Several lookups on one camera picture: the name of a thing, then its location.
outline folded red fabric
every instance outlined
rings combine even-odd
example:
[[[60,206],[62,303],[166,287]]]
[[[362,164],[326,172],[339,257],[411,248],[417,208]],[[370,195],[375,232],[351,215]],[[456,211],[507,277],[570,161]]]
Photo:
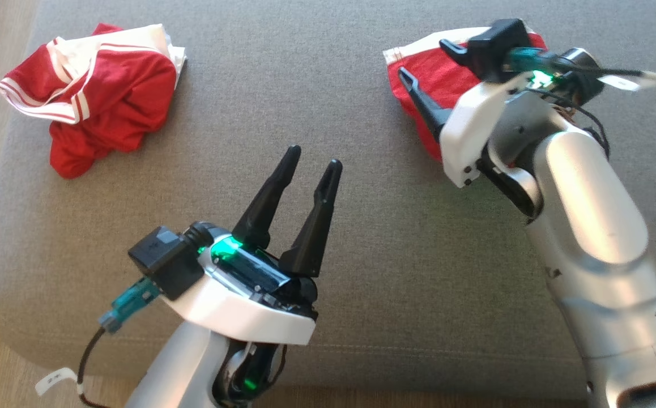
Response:
[[[100,24],[92,35],[117,31],[121,28]],[[88,61],[82,70],[69,55],[54,51],[59,41],[40,46],[7,73],[0,91],[23,113],[54,120],[51,166],[73,179],[113,150],[136,150],[145,134],[162,127],[177,71],[158,49],[108,39],[79,56]]]
[[[434,98],[439,103],[439,106],[442,106],[442,108],[453,108],[460,96],[480,81],[468,68],[453,62],[439,48],[439,39],[447,38],[450,41],[466,46],[468,38],[482,31],[483,29],[481,28],[466,28],[435,33],[408,46],[396,47],[384,51],[391,91],[398,101],[400,101],[403,110],[416,121],[416,131],[419,133],[419,138],[424,148],[438,162],[441,161],[439,143],[434,140],[434,136],[421,119],[419,111],[414,106],[414,103],[412,103],[406,88],[404,88],[403,83],[398,78],[398,69],[405,67],[409,70],[419,80],[421,89],[431,96],[431,98]],[[545,42],[538,34],[530,33],[530,40],[533,46],[546,49]]]

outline red and white garment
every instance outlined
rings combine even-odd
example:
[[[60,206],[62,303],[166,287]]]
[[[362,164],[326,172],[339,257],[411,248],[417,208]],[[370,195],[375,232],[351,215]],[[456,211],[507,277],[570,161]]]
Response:
[[[123,31],[100,24],[92,36],[41,45],[0,81],[20,112],[53,121],[50,162],[64,178],[81,176],[112,150],[136,150],[167,111],[185,49],[162,25]]]
[[[442,108],[453,108],[460,96],[480,83],[479,78],[466,67],[453,62],[439,48],[439,40],[447,39],[455,44],[466,46],[471,37],[478,36],[489,27],[460,28],[457,30],[440,31],[406,46],[398,46],[383,52],[388,66],[388,80],[393,95],[400,101],[402,108],[416,121],[419,138],[429,155],[441,161],[439,143],[429,131],[421,114],[411,101],[411,96],[398,78],[398,69],[405,67],[419,80],[421,89],[433,98]],[[528,31],[532,45],[546,48],[542,37],[533,31]]]

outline gray ottoman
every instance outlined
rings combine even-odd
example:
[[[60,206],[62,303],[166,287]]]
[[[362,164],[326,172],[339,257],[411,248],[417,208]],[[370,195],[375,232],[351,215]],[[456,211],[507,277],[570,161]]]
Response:
[[[25,358],[76,367],[97,318],[139,277],[126,251],[154,227],[231,228],[285,148],[303,158],[274,221],[287,248],[331,158],[343,161],[312,345],[282,381],[582,397],[580,359],[523,219],[486,180],[456,189],[391,95],[383,49],[520,16],[564,51],[656,70],[656,2],[44,0],[32,51],[99,22],[163,23],[185,46],[164,129],[66,181],[48,122],[15,114],[0,168],[0,334]],[[607,90],[611,159],[656,251],[656,90]],[[139,377],[180,323],[160,302],[97,347],[90,373]]]

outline gray fabric surface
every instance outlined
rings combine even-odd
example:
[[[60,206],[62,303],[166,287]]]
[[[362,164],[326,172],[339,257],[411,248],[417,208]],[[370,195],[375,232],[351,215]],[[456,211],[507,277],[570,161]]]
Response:
[[[65,181],[48,123],[14,116],[0,168],[0,333],[76,367],[111,300],[139,277],[126,250],[157,225],[232,227],[287,145],[303,158],[274,221],[286,248],[331,158],[344,164],[312,345],[284,382],[582,397],[580,360],[522,217],[488,183],[458,190],[389,90],[381,51],[520,16],[557,51],[656,70],[656,2],[80,2],[45,0],[30,50],[99,22],[164,23],[190,57],[163,131]],[[656,250],[656,90],[590,103]],[[97,346],[90,372],[144,374],[178,324],[162,304]]]

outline green light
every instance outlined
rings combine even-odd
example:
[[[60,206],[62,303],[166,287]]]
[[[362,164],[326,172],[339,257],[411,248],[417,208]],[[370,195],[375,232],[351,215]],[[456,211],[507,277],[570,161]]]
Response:
[[[532,78],[532,83],[530,83],[530,88],[542,88],[543,86],[548,86],[554,80],[552,75],[547,75],[542,71],[533,71],[535,76]]]
[[[248,390],[251,390],[251,392],[253,392],[254,390],[256,390],[258,388],[258,385],[255,384],[253,382],[253,380],[251,380],[249,378],[245,378],[245,388],[247,388]]]
[[[237,250],[242,246],[242,243],[235,240],[233,237],[227,237],[212,245],[211,255],[212,258],[222,258],[224,256],[235,255]]]

